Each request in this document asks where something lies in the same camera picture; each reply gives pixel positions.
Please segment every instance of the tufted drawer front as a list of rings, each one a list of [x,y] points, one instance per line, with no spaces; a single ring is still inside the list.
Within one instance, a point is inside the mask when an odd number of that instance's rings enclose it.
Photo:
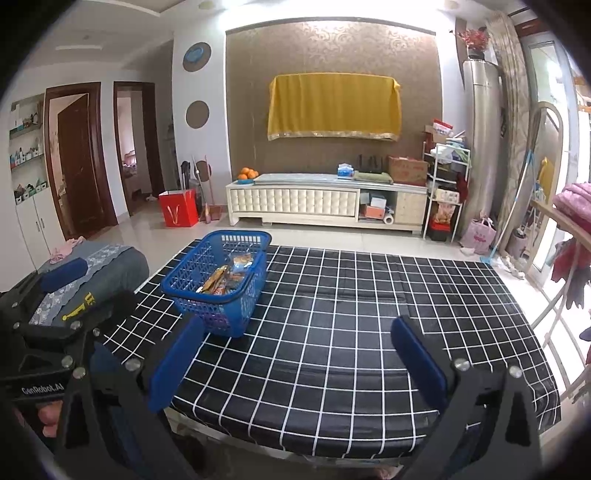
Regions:
[[[232,189],[234,212],[355,216],[357,192],[315,189]]]
[[[425,203],[427,196],[417,193],[398,193],[394,221],[419,225],[425,215]]]

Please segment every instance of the mirror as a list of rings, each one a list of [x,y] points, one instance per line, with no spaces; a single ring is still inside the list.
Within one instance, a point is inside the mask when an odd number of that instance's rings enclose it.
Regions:
[[[523,195],[518,200],[517,211],[525,211],[521,229],[525,238],[512,234],[507,244],[507,253],[521,261],[522,270],[528,272],[534,261],[541,269],[546,256],[552,247],[554,228],[546,232],[548,218],[529,205],[530,200],[539,199],[550,203],[556,194],[558,178],[561,170],[564,124],[558,109],[548,102],[539,102],[531,115],[530,134],[527,151],[531,151],[534,174],[528,174],[524,183],[525,192],[533,192],[531,197]]]

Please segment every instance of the yellow cloth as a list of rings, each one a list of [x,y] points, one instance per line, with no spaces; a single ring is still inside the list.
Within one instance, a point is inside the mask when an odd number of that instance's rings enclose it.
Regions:
[[[546,199],[549,199],[552,190],[552,181],[554,180],[554,166],[550,163],[548,158],[544,157],[541,163],[540,174],[538,175],[538,182],[544,190],[544,195],[546,195]]]
[[[393,78],[357,73],[297,73],[278,75],[269,89],[269,140],[397,140],[400,134],[400,85]]]

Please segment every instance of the black and white grid tablecloth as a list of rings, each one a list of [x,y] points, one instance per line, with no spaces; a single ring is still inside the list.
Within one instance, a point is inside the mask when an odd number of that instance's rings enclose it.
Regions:
[[[178,320],[160,281],[190,247],[140,289],[135,314],[106,342],[122,361],[145,357]],[[546,358],[491,267],[275,246],[246,334],[209,335],[173,406],[233,437],[294,453],[408,454],[437,412],[392,347],[390,324],[399,314],[418,321],[453,358],[484,369],[520,365],[540,430],[560,420]]]

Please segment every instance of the drying rack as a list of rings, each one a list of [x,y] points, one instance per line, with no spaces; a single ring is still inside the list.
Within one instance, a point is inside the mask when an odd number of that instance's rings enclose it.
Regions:
[[[554,321],[552,322],[552,326],[550,327],[550,330],[548,331],[548,333],[546,333],[544,335],[544,342],[542,343],[542,349],[544,349],[546,346],[548,346],[551,349],[551,351],[554,350],[554,347],[553,347],[553,344],[551,341],[551,337],[552,337],[552,333],[554,332],[554,329],[558,325],[558,322],[561,321],[565,327],[565,330],[567,330],[567,333],[569,334],[570,339],[574,343],[575,348],[577,349],[577,353],[579,354],[579,356],[581,357],[581,360],[584,363],[583,354],[580,351],[579,346],[578,346],[570,328],[568,327],[568,325],[566,325],[566,323],[562,319],[562,311],[564,310],[564,306],[566,305],[566,293],[568,292],[568,290],[570,288],[570,283],[573,279],[574,271],[576,269],[577,263],[579,262],[579,255],[580,255],[581,246],[586,248],[587,250],[591,251],[591,235],[589,233],[587,233],[581,226],[579,226],[577,223],[575,223],[575,221],[573,219],[567,217],[561,211],[552,207],[552,205],[547,205],[545,203],[540,203],[540,202],[536,202],[535,200],[532,200],[531,206],[534,209],[536,209],[537,211],[539,211],[540,215],[546,215],[548,218],[551,218],[552,220],[554,220],[557,224],[557,228],[561,229],[562,231],[570,233],[573,236],[573,238],[575,239],[575,241],[577,242],[576,247],[575,247],[575,251],[574,251],[573,263],[570,267],[569,276],[566,279],[566,283],[564,284],[564,286],[560,289],[560,291],[556,294],[556,296],[552,300],[548,300],[548,306],[544,309],[544,311],[540,314],[540,316],[538,316],[538,318],[534,321],[534,323],[531,324],[531,329],[534,330],[542,322],[542,320],[544,320],[546,315],[548,315],[550,313],[550,310],[554,310],[556,313],[556,317],[554,318]],[[561,300],[560,306],[558,307],[558,309],[556,309],[556,304],[558,303],[559,300]],[[553,351],[553,355],[558,363],[558,368],[561,371],[561,375],[562,375],[563,381],[564,381],[564,386],[566,387],[565,392],[562,393],[562,395],[560,396],[560,399],[564,400],[565,398],[571,397],[575,393],[575,391],[579,387],[581,387],[581,385],[583,385],[585,382],[591,381],[591,365],[586,365],[585,369],[583,370],[583,373],[581,373],[579,375],[579,377],[574,382],[570,383],[569,379],[566,375],[566,371],[563,372],[564,368],[561,366],[560,357],[557,355],[557,353],[554,353],[554,351]]]
[[[423,142],[423,160],[425,160],[425,157],[430,157],[433,158],[435,160],[435,165],[433,167],[433,174],[427,173],[427,177],[431,179],[432,181],[432,187],[431,187],[431,192],[429,192],[429,190],[427,189],[427,193],[429,195],[429,204],[427,206],[427,216],[425,219],[425,224],[423,225],[423,240],[425,240],[426,236],[427,236],[427,227],[429,224],[429,214],[431,213],[431,207],[433,206],[433,202],[437,202],[437,203],[447,203],[448,205],[455,205],[458,208],[457,211],[457,216],[456,216],[456,222],[454,224],[453,227],[453,233],[452,233],[452,242],[455,240],[456,238],[456,232],[457,232],[457,225],[460,222],[460,215],[462,214],[462,209],[464,207],[464,202],[441,202],[439,200],[435,200],[435,191],[437,190],[437,185],[436,183],[439,182],[439,184],[451,184],[451,185],[456,185],[456,182],[454,180],[447,180],[447,179],[443,179],[443,178],[439,178],[437,176],[437,169],[439,167],[440,163],[443,163],[441,161],[441,148],[445,147],[445,148],[452,148],[458,152],[463,152],[464,154],[467,155],[467,160],[466,161],[460,161],[460,160],[447,160],[446,159],[446,163],[455,163],[455,164],[459,164],[459,165],[463,165],[466,168],[466,171],[464,173],[464,180],[468,181],[469,175],[470,175],[470,165],[471,165],[471,152],[470,150],[468,150],[467,148],[461,148],[461,147],[456,147],[454,145],[447,145],[447,144],[442,144],[442,143],[438,143],[435,144],[435,155],[431,155],[431,153],[426,152],[426,148],[427,148],[427,142]]]

